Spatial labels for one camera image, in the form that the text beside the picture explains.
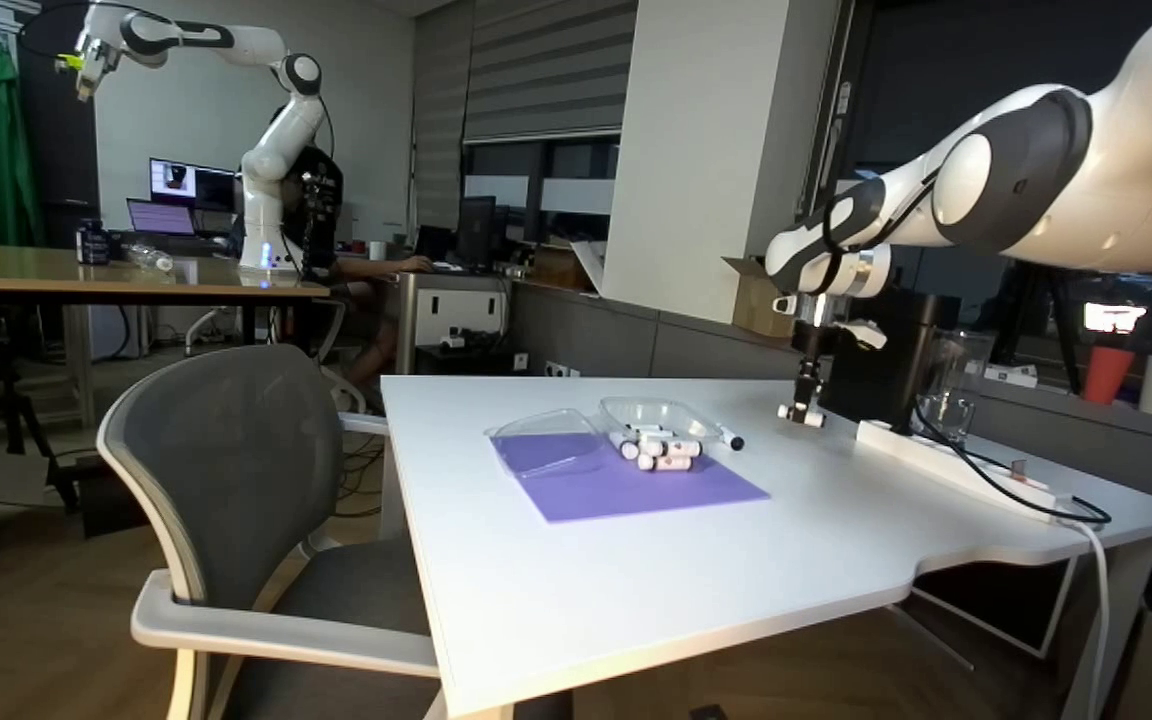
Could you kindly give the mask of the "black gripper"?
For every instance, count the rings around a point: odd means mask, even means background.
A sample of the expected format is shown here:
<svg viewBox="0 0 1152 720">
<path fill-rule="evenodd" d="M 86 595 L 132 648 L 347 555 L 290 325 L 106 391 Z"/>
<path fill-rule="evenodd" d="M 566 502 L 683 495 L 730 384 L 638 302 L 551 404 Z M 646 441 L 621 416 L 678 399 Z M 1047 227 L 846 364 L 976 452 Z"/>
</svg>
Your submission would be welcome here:
<svg viewBox="0 0 1152 720">
<path fill-rule="evenodd" d="M 846 350 L 880 352 L 888 334 L 878 320 L 835 320 L 827 296 L 778 296 L 772 313 L 793 325 L 793 350 L 803 352 L 786 404 L 803 404 L 803 424 L 823 429 L 827 416 L 819 408 L 819 357 Z"/>
</svg>

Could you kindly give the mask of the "white robot arm foreground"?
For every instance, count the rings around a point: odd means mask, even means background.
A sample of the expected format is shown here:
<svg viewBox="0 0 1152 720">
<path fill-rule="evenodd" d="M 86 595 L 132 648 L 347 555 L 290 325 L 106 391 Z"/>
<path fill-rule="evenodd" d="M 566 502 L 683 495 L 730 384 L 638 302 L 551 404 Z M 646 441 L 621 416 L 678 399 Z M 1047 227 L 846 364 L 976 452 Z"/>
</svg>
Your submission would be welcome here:
<svg viewBox="0 0 1152 720">
<path fill-rule="evenodd" d="M 967 248 L 1105 275 L 1152 274 L 1152 27 L 1105 89 L 1017 89 L 769 241 L 765 275 L 803 352 L 786 419 L 823 424 L 819 357 L 833 340 L 888 343 L 874 320 L 833 320 L 827 306 L 874 302 L 895 248 Z"/>
</svg>

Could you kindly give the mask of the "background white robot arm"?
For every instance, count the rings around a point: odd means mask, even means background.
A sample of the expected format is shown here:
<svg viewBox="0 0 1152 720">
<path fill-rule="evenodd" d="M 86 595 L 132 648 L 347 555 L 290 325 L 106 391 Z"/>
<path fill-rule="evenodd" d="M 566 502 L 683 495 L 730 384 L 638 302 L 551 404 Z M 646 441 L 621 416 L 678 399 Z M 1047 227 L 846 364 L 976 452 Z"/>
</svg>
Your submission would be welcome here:
<svg viewBox="0 0 1152 720">
<path fill-rule="evenodd" d="M 266 23 L 182 22 L 129 0 L 91 0 L 59 66 L 77 96 L 91 101 L 123 61 L 162 67 L 177 48 L 266 67 L 284 89 L 284 104 L 242 158 L 242 274 L 295 275 L 304 252 L 284 235 L 284 176 L 329 118 L 323 66 Z"/>
</svg>

